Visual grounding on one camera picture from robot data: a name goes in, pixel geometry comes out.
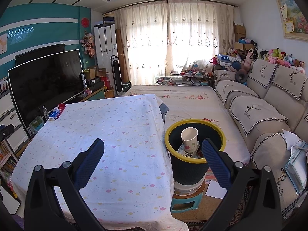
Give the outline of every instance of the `stool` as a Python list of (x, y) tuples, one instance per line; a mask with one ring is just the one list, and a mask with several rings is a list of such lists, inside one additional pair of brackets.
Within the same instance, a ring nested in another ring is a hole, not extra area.
[[(200, 204), (201, 199), (202, 199), (204, 188), (205, 188), (205, 181), (203, 181), (200, 188), (191, 195), (185, 195), (185, 196), (173, 195), (172, 201), (171, 201), (171, 207), (170, 207), (171, 213), (182, 213), (182, 212), (186, 212), (186, 211), (189, 211), (189, 210), (198, 209), (199, 204)], [(187, 206), (187, 208), (173, 210), (173, 207), (176, 204), (187, 204), (188, 206)]]

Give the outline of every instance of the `sofa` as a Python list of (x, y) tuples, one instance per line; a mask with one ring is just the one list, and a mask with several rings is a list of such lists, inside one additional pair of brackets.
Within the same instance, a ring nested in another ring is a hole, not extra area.
[(308, 142), (308, 77), (259, 59), (253, 61), (247, 75), (245, 86), (235, 81), (235, 72), (216, 70), (213, 88), (246, 142), (251, 158), (249, 166), (271, 167), (281, 214), (287, 220), (294, 216), (306, 194), (297, 195), (281, 169), (290, 158), (281, 133), (287, 130)]

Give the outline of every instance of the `trash bin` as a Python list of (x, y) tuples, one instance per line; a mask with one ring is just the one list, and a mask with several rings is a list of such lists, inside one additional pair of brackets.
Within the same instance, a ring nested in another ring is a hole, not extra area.
[(165, 144), (171, 154), (173, 178), (182, 185), (194, 185), (202, 180), (209, 166), (205, 158), (189, 158), (177, 152), (182, 144), (181, 133), (187, 127), (194, 127), (198, 130), (200, 146), (205, 138), (210, 138), (215, 146), (223, 151), (226, 146), (226, 138), (219, 127), (201, 119), (181, 120), (167, 129)]

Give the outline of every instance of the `television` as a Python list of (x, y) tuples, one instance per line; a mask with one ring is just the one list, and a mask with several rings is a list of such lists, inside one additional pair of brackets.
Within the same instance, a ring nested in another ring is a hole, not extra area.
[(25, 62), (32, 61), (40, 57), (44, 57), (47, 55), (52, 55), (52, 54), (56, 54), (56, 53), (60, 53), (64, 51), (65, 51), (64, 43), (30, 50), (28, 52), (15, 56), (15, 66), (21, 65)]
[(10, 89), (17, 111), (25, 126), (43, 109), (50, 112), (83, 91), (79, 77), (82, 72), (79, 50), (48, 55), (8, 71)]

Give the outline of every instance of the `curtain rod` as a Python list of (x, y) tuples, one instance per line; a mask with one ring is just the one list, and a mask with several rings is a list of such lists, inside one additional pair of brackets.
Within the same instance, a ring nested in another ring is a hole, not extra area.
[[(146, 2), (133, 3), (131, 5), (126, 5), (126, 6), (123, 6), (123, 7), (119, 7), (119, 8), (107, 11), (104, 14), (107, 14), (107, 13), (110, 13), (110, 12), (113, 12), (113, 11), (116, 11), (116, 10), (119, 10), (119, 9), (122, 9), (122, 8), (127, 8), (127, 7), (130, 7), (130, 6), (134, 6), (134, 5), (139, 5), (139, 4), (149, 3), (149, 2), (158, 2), (158, 1), (169, 1), (169, 0), (151, 0), (151, 1), (146, 1)], [(239, 8), (239, 6), (234, 5), (234, 4), (224, 3), (224, 2), (219, 2), (219, 1), (213, 1), (213, 0), (194, 0), (194, 1), (215, 2), (215, 3), (221, 3), (221, 4), (230, 5), (230, 6), (234, 6), (236, 8)]]

